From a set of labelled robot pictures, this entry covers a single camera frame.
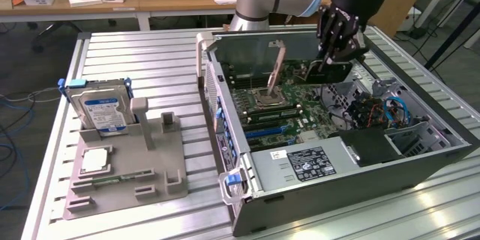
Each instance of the floor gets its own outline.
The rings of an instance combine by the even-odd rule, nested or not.
[[[452,0],[443,0],[434,11],[434,16],[444,12],[442,7]],[[426,8],[430,0],[419,0],[418,7]],[[463,4],[459,11],[455,13],[452,19],[444,28],[436,31],[438,37],[432,37],[422,49],[423,54],[430,57],[440,44],[448,37],[455,26],[460,23],[464,14],[472,9],[468,4]],[[139,30],[135,19],[118,19],[118,26],[111,27],[107,20],[92,20],[76,22],[79,27],[87,32],[112,32],[112,31],[135,31]],[[222,26],[226,23],[226,16],[210,17],[208,26]],[[158,29],[170,28],[195,28],[196,17],[168,17],[151,19],[151,24]],[[30,30],[26,23],[16,25],[7,24],[7,27],[15,28],[6,34],[0,34],[0,94],[6,95],[12,92],[35,91],[47,87],[55,87],[59,78],[67,74],[71,54],[75,47],[76,33],[70,28],[62,28],[55,32],[54,36],[46,43],[46,51],[43,53],[34,53],[30,48],[30,41],[40,32],[48,23],[39,23],[36,30]],[[435,20],[430,24],[431,28],[435,27]],[[480,19],[475,20],[466,33],[460,36],[459,40],[464,41],[466,38],[476,31],[480,26]],[[402,40],[408,39],[404,34],[399,34],[398,38]],[[416,46],[420,46],[426,38],[420,40],[411,40]],[[415,53],[416,49],[410,42],[399,42],[408,53]],[[478,95],[478,86],[480,85],[480,43],[474,46],[474,50],[459,49],[456,54],[446,61],[439,67],[438,71],[446,80],[447,85],[456,91],[464,100],[480,110],[480,96]],[[415,55],[418,61],[424,62],[420,54]],[[26,94],[20,93],[8,96],[11,99],[22,98]],[[38,96],[38,99],[51,99],[58,97],[56,91],[46,92]],[[28,101],[15,103],[15,106],[30,106]],[[14,140],[18,148],[22,150],[26,165],[30,174],[30,191],[27,196],[15,202],[15,206],[20,209],[0,211],[0,239],[15,240],[20,239],[23,225],[27,218],[27,209],[38,175],[42,167],[44,151],[50,139],[50,131],[55,120],[58,101],[36,103],[35,104],[35,118],[28,127],[15,134]],[[0,124],[10,125],[23,114],[22,110],[7,108],[0,103]],[[0,144],[8,143],[6,138],[0,137]],[[0,148],[0,158],[4,157],[4,149]],[[8,162],[0,162],[0,172],[7,167]],[[15,196],[23,192],[26,188],[26,177],[23,168],[19,163],[15,165],[11,173],[4,178],[0,177],[0,207],[11,201]]]

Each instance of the hard drive label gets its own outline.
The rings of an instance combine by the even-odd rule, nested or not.
[[[86,108],[99,131],[116,132],[126,129],[127,122],[123,113],[118,111],[119,105],[116,98],[86,101]]]
[[[338,173],[322,147],[292,152],[287,155],[302,182]]]

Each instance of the blue pcie slot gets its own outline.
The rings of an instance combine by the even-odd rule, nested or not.
[[[288,128],[288,125],[282,126],[279,128],[259,130],[256,132],[247,132],[246,137],[247,137],[247,139],[250,139],[250,138],[255,138],[255,137],[283,134],[287,128]]]

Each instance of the metal slotted table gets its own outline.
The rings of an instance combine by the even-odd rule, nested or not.
[[[196,85],[196,33],[186,29],[79,36],[67,81],[130,76],[135,97],[148,97],[148,117],[182,118],[187,197],[75,220],[63,220],[80,121],[62,99],[22,239],[234,239]],[[378,30],[366,32],[394,62],[480,137],[480,114]],[[371,53],[366,63],[391,72]],[[371,75],[356,66],[362,80]],[[390,194],[240,239],[447,239],[480,234],[480,151],[414,189]]]

